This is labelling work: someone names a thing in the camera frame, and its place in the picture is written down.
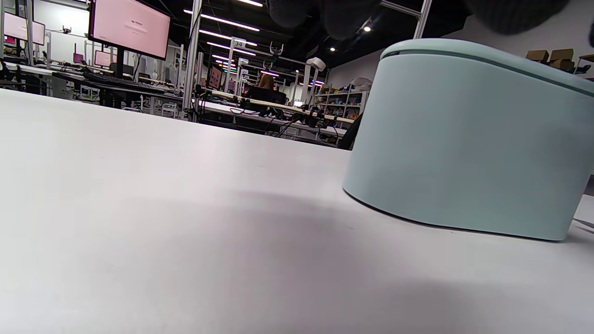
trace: shelving unit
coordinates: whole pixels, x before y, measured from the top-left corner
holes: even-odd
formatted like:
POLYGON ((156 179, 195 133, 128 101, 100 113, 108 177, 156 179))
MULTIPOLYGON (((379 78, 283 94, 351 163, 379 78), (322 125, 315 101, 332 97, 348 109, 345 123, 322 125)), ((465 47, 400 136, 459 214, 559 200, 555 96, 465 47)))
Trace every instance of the shelving unit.
MULTIPOLYGON (((315 104, 325 109, 326 115, 349 118, 349 115, 359 115, 365 110, 368 96, 369 92, 318 94, 315 96, 315 104)), ((340 122, 339 127, 347 129, 349 124, 340 122)))

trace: pink screen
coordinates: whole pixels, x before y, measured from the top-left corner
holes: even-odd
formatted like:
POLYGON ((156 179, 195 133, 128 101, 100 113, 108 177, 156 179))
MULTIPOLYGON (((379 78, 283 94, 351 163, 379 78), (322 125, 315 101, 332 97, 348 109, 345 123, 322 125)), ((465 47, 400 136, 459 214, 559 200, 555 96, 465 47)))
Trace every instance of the pink screen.
POLYGON ((27 40, 27 20, 10 13, 4 13, 4 34, 14 38, 27 40))
POLYGON ((111 53, 95 51, 95 65, 109 67, 111 64, 111 53))
POLYGON ((96 0, 93 37, 165 58, 171 18, 135 0, 96 0))
MULTIPOLYGON (((4 13, 4 35, 28 40, 27 20, 24 17, 4 13)), ((45 26, 41 23, 33 22, 33 43, 45 44, 45 26)))

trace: keyboard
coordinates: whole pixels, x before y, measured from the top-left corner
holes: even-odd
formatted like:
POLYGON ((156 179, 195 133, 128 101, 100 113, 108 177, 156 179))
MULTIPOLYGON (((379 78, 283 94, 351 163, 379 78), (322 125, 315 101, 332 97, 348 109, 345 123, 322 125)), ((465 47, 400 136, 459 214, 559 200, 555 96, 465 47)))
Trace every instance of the keyboard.
POLYGON ((134 90, 140 90, 147 93, 165 93, 165 89, 161 89, 159 87, 151 86, 146 83, 138 83, 132 80, 120 79, 116 77, 112 77, 111 75, 103 75, 103 74, 96 74, 96 73, 83 73, 83 77, 95 83, 100 84, 107 84, 110 86, 120 87, 120 88, 128 88, 134 90))

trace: cardboard box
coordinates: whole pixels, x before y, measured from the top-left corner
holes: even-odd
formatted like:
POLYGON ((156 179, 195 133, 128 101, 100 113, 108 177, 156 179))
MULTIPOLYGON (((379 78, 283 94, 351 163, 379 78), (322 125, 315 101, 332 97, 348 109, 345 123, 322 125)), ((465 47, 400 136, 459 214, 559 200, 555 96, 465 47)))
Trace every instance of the cardboard box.
POLYGON ((551 67, 558 68, 559 70, 565 71, 565 72, 572 71, 575 66, 576 66, 575 62, 573 62, 571 60, 567 60, 567 59, 559 59, 559 60, 551 62, 551 67))
POLYGON ((562 50, 554 50, 551 52, 551 62, 557 60, 573 60, 573 49, 562 49, 562 50))
POLYGON ((526 59, 546 64, 549 61, 549 52, 547 50, 528 51, 526 59))

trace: fabric object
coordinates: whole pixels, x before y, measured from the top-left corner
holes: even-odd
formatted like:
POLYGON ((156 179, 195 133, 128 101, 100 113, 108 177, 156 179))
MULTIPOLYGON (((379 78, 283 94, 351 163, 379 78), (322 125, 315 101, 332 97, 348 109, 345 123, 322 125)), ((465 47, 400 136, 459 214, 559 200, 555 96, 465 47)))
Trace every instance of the fabric object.
POLYGON ((592 29, 590 30, 590 45, 594 47, 594 23, 592 23, 592 29))
POLYGON ((337 40, 353 37, 369 19, 381 0, 324 0, 324 25, 337 40))
POLYGON ((489 29, 504 35, 523 33, 558 14, 569 0, 466 0, 489 29))
POLYGON ((310 0, 269 0, 270 17, 283 28, 295 28, 305 21, 310 0))

